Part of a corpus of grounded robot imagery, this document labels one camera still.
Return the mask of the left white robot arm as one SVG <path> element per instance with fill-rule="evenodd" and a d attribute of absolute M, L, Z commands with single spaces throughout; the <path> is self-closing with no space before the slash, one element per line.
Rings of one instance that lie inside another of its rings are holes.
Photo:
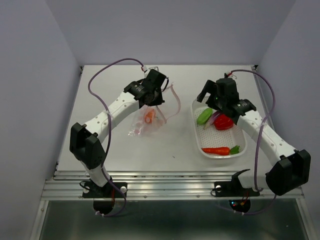
<path fill-rule="evenodd" d="M 104 111 L 83 124 L 76 122 L 71 127 L 69 150 L 84 166 L 95 184 L 95 193 L 100 197 L 111 193 L 109 182 L 112 178 L 107 173 L 104 162 L 110 148 L 112 130 L 143 106 L 163 104 L 164 83 L 169 83 L 168 77 L 156 69 L 150 69 L 143 79 L 129 83 Z"/>

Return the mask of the purple toy eggplant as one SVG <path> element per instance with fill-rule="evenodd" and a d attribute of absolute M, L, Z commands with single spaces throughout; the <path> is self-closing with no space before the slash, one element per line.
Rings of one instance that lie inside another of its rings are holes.
<path fill-rule="evenodd" d="M 214 112 L 211 117 L 207 120 L 207 122 L 204 125 L 204 130 L 208 129 L 211 125 L 214 124 L 214 121 L 221 115 L 220 112 L 216 111 Z"/>

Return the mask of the red toy bell pepper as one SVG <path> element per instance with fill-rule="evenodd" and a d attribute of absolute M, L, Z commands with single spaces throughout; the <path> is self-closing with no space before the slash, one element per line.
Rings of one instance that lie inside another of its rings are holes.
<path fill-rule="evenodd" d="M 221 114 L 214 120 L 213 125 L 218 131 L 224 131 L 231 129 L 234 126 L 234 122 L 231 118 Z"/>

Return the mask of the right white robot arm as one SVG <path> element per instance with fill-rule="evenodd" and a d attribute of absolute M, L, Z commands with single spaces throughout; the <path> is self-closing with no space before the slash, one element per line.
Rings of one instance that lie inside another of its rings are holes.
<path fill-rule="evenodd" d="M 271 169 L 258 175 L 257 171 L 244 169 L 232 175 L 231 180 L 220 182 L 217 197 L 243 196 L 248 190 L 259 196 L 259 189 L 271 190 L 282 196 L 309 180 L 311 156 L 285 142 L 263 121 L 257 108 L 248 100 L 240 99 L 232 78 L 207 80 L 196 100 L 231 118 L 236 126 L 254 140 L 268 158 Z"/>

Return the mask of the orange toy pumpkin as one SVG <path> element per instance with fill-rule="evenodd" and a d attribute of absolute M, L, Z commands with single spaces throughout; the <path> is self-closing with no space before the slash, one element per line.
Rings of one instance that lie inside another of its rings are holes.
<path fill-rule="evenodd" d="M 147 108 L 144 113 L 144 122 L 146 124 L 151 124 L 156 117 L 156 111 L 153 108 Z"/>

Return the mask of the orange toy carrot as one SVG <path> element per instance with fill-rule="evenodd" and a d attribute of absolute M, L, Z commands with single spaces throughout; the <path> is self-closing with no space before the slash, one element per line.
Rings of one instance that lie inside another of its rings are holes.
<path fill-rule="evenodd" d="M 206 154 L 213 154 L 219 156 L 229 156 L 236 155 L 240 152 L 240 147 L 238 145 L 229 147 L 206 147 L 201 149 Z"/>

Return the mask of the green toy bitter gourd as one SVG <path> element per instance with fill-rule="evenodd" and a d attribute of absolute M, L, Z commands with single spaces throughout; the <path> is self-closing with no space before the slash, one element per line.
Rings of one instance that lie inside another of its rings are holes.
<path fill-rule="evenodd" d="M 197 124 L 202 126 L 207 123 L 207 121 L 210 119 L 210 117 L 213 115 L 213 109 L 212 108 L 206 108 L 204 109 L 200 115 L 197 117 Z"/>

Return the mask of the clear pink-dotted zip bag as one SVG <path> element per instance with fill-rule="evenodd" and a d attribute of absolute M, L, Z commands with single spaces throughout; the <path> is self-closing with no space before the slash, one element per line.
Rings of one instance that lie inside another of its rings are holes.
<path fill-rule="evenodd" d="M 164 112 L 159 106 L 143 106 L 133 115 L 131 127 L 128 135 L 131 137 L 149 136 L 158 131 L 162 126 L 168 123 L 168 120 L 181 111 L 181 100 L 174 89 L 174 84 L 171 83 L 164 91 L 171 92 L 174 97 L 174 103 L 165 104 Z"/>

